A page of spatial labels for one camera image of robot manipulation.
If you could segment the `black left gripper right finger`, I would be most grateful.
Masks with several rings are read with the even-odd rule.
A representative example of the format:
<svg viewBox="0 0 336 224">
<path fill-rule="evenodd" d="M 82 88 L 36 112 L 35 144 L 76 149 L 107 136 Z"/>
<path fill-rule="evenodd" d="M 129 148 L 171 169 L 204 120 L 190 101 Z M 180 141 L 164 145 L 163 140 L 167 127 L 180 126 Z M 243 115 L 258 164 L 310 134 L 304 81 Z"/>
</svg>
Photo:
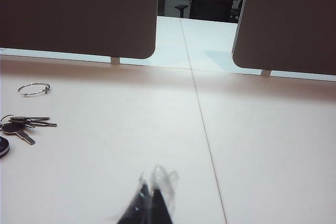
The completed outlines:
<svg viewBox="0 0 336 224">
<path fill-rule="evenodd" d="M 151 174 L 151 218 L 152 223 L 173 223 L 172 215 L 175 210 L 176 188 L 179 180 L 177 171 L 167 172 L 156 165 Z"/>
</svg>

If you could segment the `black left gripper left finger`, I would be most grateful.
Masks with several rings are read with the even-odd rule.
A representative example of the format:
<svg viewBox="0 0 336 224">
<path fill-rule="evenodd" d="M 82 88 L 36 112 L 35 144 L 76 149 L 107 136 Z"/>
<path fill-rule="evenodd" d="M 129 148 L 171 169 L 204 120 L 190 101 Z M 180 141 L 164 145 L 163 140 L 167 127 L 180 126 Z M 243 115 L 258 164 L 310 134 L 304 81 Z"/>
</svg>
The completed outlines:
<svg viewBox="0 0 336 224">
<path fill-rule="evenodd" d="M 147 181 L 141 174 L 131 202 L 117 223 L 151 223 L 151 194 Z"/>
</svg>

